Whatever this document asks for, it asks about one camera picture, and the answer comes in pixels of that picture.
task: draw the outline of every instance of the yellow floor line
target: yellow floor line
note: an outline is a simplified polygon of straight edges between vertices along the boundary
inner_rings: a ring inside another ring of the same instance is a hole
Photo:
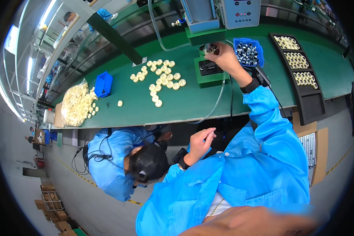
[[[60,163],[62,163],[65,167],[67,167],[70,171],[72,171],[73,173],[75,173],[77,176],[81,177],[82,179],[84,179],[86,182],[92,184],[93,186],[95,187],[98,187],[97,184],[95,184],[94,182],[86,179],[85,177],[83,177],[82,175],[80,175],[79,173],[77,173],[76,171],[74,171],[73,169],[71,169],[69,166],[67,166],[66,164],[64,164],[64,162],[62,162],[59,158],[58,158],[58,161],[60,161]],[[131,202],[133,204],[136,204],[136,205],[140,205],[140,206],[143,206],[144,204],[141,203],[141,202],[136,202],[136,201],[132,201],[132,200],[127,200],[128,202]]]
[[[330,172],[332,172],[337,166],[338,164],[340,164],[340,162],[342,162],[342,160],[345,158],[345,156],[349,153],[350,149],[353,147],[354,143],[351,145],[351,147],[349,148],[349,150],[347,150],[347,152],[344,154],[344,156],[339,160],[339,162],[337,162],[331,169],[330,171],[328,171],[325,176],[327,176]]]

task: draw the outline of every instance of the clear air hose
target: clear air hose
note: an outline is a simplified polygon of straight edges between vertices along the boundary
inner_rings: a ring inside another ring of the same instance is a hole
[[[227,74],[226,72],[223,72],[222,89],[220,90],[218,100],[216,101],[215,106],[212,108],[212,110],[210,111],[210,113],[208,113],[207,116],[205,116],[205,117],[202,118],[201,120],[193,121],[193,122],[187,122],[188,124],[191,124],[191,125],[199,124],[199,123],[203,122],[204,120],[206,120],[209,116],[211,116],[211,114],[215,111],[216,107],[218,106],[218,104],[219,104],[219,102],[220,102],[220,99],[222,98],[222,94],[223,94],[223,90],[224,90],[224,85],[225,85],[225,80],[226,80],[226,77],[225,77],[226,74]]]
[[[165,48],[164,45],[163,45],[163,42],[161,41],[159,29],[157,28],[156,21],[155,21],[155,17],[154,17],[154,15],[153,15],[152,0],[148,0],[148,10],[149,10],[149,15],[151,16],[152,23],[153,23],[153,25],[154,25],[154,27],[155,27],[155,32],[156,32],[157,38],[158,38],[158,40],[159,40],[160,46],[161,46],[161,48],[162,48],[164,51],[170,52],[170,51],[173,51],[173,50],[176,50],[176,49],[185,47],[185,46],[187,46],[187,45],[190,45],[189,43],[186,43],[186,44],[179,45],[178,47],[175,47],[175,48],[172,48],[172,49],[167,49],[167,48]]]
[[[177,47],[175,47],[175,48],[172,48],[172,49],[167,49],[167,48],[165,48],[164,45],[163,45],[163,41],[161,41],[159,29],[157,28],[156,21],[155,21],[155,17],[154,17],[154,14],[153,14],[153,10],[152,10],[152,0],[148,0],[148,10],[149,10],[149,15],[150,15],[150,17],[151,17],[152,23],[153,23],[153,25],[154,25],[154,27],[155,27],[155,32],[156,32],[156,35],[157,35],[157,39],[159,40],[160,46],[161,46],[161,48],[162,48],[164,51],[170,52],[170,51],[173,51],[173,50],[176,50],[176,49],[180,49],[180,48],[182,48],[182,47],[185,47],[185,46],[190,45],[189,43],[186,43],[186,44],[179,45],[179,46],[177,46]],[[223,73],[222,89],[220,90],[220,94],[219,94],[218,100],[216,101],[215,106],[212,108],[212,110],[210,111],[210,113],[208,113],[207,116],[205,116],[205,117],[202,118],[201,120],[193,121],[193,122],[187,122],[188,124],[192,124],[192,125],[199,124],[199,123],[203,122],[204,120],[206,120],[206,119],[215,111],[216,107],[218,106],[218,104],[219,104],[219,102],[220,102],[220,99],[222,98],[222,94],[223,94],[223,90],[224,90],[224,85],[225,85],[225,80],[226,80],[225,74],[226,74],[226,73],[224,72],[224,73]]]

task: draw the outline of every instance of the black cable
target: black cable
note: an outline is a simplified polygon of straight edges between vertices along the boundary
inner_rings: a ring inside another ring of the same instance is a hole
[[[230,116],[230,121],[232,121],[232,102],[233,102],[233,81],[232,81],[232,76],[230,75],[230,81],[231,81],[231,116]]]
[[[177,5],[176,0],[172,0],[172,1],[171,1],[171,5],[172,5],[172,7],[174,8],[174,10],[177,12],[177,15],[178,15],[178,17],[180,18],[180,20],[183,20],[182,13],[181,13],[181,11],[180,11],[180,8],[179,8],[178,5]]]
[[[111,162],[111,163],[112,163],[113,165],[115,165],[116,167],[118,167],[118,168],[120,168],[120,169],[123,169],[122,167],[120,167],[120,166],[118,166],[118,165],[116,165],[115,163],[112,162],[113,156],[112,156],[112,151],[111,151],[111,148],[110,148],[110,145],[109,145],[109,141],[108,141],[108,138],[109,138],[109,137],[110,137],[110,136],[107,135],[107,136],[101,141],[101,143],[100,143],[100,145],[99,145],[99,149],[87,153],[87,154],[83,157],[83,159],[84,159],[85,157],[88,157],[90,154],[99,151],[100,154],[93,154],[91,157],[88,158],[87,163],[89,163],[90,159],[92,159],[92,158],[94,158],[96,162],[101,162],[101,161],[103,161],[103,160],[108,160],[109,162]],[[105,139],[106,139],[106,142],[108,143],[108,146],[109,146],[109,149],[110,149],[110,155],[104,154],[104,153],[101,151],[101,144],[104,142]],[[87,140],[85,139],[85,135],[84,135],[84,146],[86,145],[86,141],[87,141]],[[77,156],[77,154],[81,151],[81,149],[83,149],[83,148],[77,149],[77,151],[76,151],[76,153],[75,153],[75,156],[72,158],[71,167],[72,167],[72,169],[73,169],[74,171],[76,171],[78,174],[80,174],[80,175],[87,175],[87,174],[89,174],[90,172],[89,172],[89,167],[87,166],[87,164],[86,164],[85,162],[84,162],[84,168],[85,168],[85,169],[84,169],[83,172],[78,171],[78,170],[77,170],[77,166],[76,166],[76,156]]]
[[[279,103],[279,105],[280,105],[280,108],[282,109],[283,115],[284,115],[284,116],[285,116],[285,118],[287,119],[287,116],[286,116],[285,110],[283,109],[282,104],[279,102],[279,100],[278,100],[277,96],[275,96],[275,93],[272,91],[272,89],[271,89],[270,85],[269,85],[268,87],[269,87],[270,91],[274,94],[275,99],[278,101],[278,103]]]

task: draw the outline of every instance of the blue anti-static coat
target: blue anti-static coat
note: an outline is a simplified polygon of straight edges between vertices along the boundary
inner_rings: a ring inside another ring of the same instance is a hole
[[[129,200],[130,195],[134,193],[132,188],[134,178],[131,174],[124,174],[123,159],[134,146],[138,146],[143,140],[152,143],[155,137],[144,127],[112,128],[112,135],[103,141],[106,136],[108,136],[107,128],[102,129],[89,142],[88,158],[93,154],[111,154],[113,159],[109,161],[102,160],[102,158],[91,158],[89,172],[99,188],[106,194],[124,202]]]
[[[244,94],[243,103],[255,131],[248,123],[223,153],[186,171],[171,166],[139,211],[137,235],[174,236],[201,224],[216,191],[233,207],[309,204],[307,156],[274,95],[260,86]]]

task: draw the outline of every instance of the green workbench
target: green workbench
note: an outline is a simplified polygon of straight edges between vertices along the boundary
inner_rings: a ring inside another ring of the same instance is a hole
[[[334,42],[324,39],[313,33],[277,25],[260,24],[258,27],[233,29],[226,31],[226,38],[230,41],[234,37],[245,37],[258,40],[264,51],[265,64],[263,70],[271,81],[271,87],[283,107],[296,105],[293,90],[283,64],[267,37],[269,32],[293,34],[306,51],[308,58],[315,69],[317,79],[325,99],[342,96],[351,92],[351,82],[354,81],[354,71],[349,59],[343,59],[343,49]],[[163,38],[167,48],[187,43],[184,32]],[[98,128],[116,126],[135,126],[145,124],[165,124],[189,120],[199,120],[205,117],[213,108],[219,95],[221,86],[200,89],[194,68],[194,58],[198,57],[198,47],[186,46],[172,52],[163,51],[157,40],[137,47],[136,50],[147,56],[148,60],[173,60],[176,66],[172,73],[179,72],[187,85],[175,91],[166,86],[157,93],[163,101],[158,108],[151,101],[149,85],[155,84],[159,78],[148,69],[149,74],[144,81],[134,83],[130,80],[132,73],[136,74],[144,65],[132,67],[132,62],[121,55],[86,76],[91,89],[95,85],[98,75],[108,71],[113,76],[111,94],[96,101],[99,112],[91,119],[86,119],[79,128]],[[224,88],[222,99],[211,118],[227,117],[230,115],[231,86]],[[55,103],[61,102],[63,96]],[[234,83],[233,115],[250,112],[248,106],[242,103],[242,93]]]

